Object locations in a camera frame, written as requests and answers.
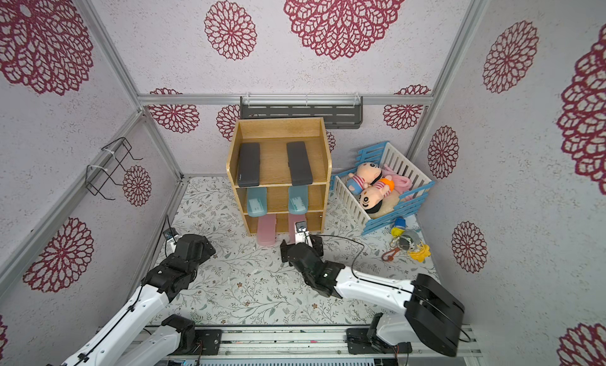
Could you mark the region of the pink pencil case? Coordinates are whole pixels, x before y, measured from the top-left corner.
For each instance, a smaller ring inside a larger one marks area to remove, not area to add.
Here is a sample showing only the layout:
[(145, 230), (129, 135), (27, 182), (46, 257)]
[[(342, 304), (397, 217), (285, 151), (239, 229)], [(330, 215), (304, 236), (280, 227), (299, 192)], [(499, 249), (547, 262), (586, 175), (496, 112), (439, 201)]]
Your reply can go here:
[(265, 214), (257, 221), (257, 243), (270, 247), (276, 243), (276, 214)]
[(288, 214), (288, 229), (291, 243), (295, 242), (296, 223), (306, 221), (307, 219), (304, 214)]

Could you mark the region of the teal pencil case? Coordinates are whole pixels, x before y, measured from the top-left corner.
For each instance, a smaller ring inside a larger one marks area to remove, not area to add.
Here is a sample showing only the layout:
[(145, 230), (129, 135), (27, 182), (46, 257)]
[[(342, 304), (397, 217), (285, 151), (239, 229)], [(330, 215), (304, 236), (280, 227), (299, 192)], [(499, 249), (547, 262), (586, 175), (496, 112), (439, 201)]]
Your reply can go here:
[(246, 211), (247, 215), (253, 218), (268, 214), (267, 189), (265, 187), (247, 188)]
[(309, 209), (309, 190), (307, 185), (288, 188), (288, 211), (290, 214), (306, 214)]

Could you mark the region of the black pencil case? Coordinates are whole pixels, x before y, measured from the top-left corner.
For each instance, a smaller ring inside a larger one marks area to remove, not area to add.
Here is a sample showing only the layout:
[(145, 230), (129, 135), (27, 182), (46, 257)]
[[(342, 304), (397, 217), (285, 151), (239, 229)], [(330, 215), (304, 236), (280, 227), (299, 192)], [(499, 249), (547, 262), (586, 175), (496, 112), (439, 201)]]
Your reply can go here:
[(287, 143), (287, 157), (291, 184), (293, 186), (312, 184), (313, 175), (306, 143), (302, 141)]
[(238, 154), (237, 182), (239, 187), (257, 187), (260, 184), (260, 144), (243, 143)]

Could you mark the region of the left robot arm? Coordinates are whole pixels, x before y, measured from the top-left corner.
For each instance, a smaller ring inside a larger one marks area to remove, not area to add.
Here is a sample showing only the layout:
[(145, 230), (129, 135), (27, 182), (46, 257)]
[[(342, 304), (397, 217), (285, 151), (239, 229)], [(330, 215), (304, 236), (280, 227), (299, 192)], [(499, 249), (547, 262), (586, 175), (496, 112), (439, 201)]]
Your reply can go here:
[(194, 321), (179, 315), (170, 315), (148, 339), (128, 348), (153, 317), (189, 288), (200, 265), (215, 254), (206, 237), (182, 236), (172, 254), (145, 275), (124, 306), (63, 364), (154, 365), (173, 353), (201, 351), (204, 343), (197, 339)]

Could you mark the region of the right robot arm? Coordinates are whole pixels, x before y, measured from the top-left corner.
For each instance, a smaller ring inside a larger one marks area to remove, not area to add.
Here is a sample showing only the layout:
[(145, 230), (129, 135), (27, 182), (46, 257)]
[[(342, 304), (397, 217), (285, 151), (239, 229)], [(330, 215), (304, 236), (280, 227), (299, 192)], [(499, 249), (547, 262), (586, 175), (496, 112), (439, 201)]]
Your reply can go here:
[(386, 279), (325, 261), (323, 254), (317, 235), (280, 245), (281, 260), (320, 296), (364, 301), (391, 312), (372, 319), (365, 341), (374, 350), (403, 350), (404, 343), (418, 341), (443, 356), (457, 355), (465, 307), (434, 278), (418, 274), (414, 280)]

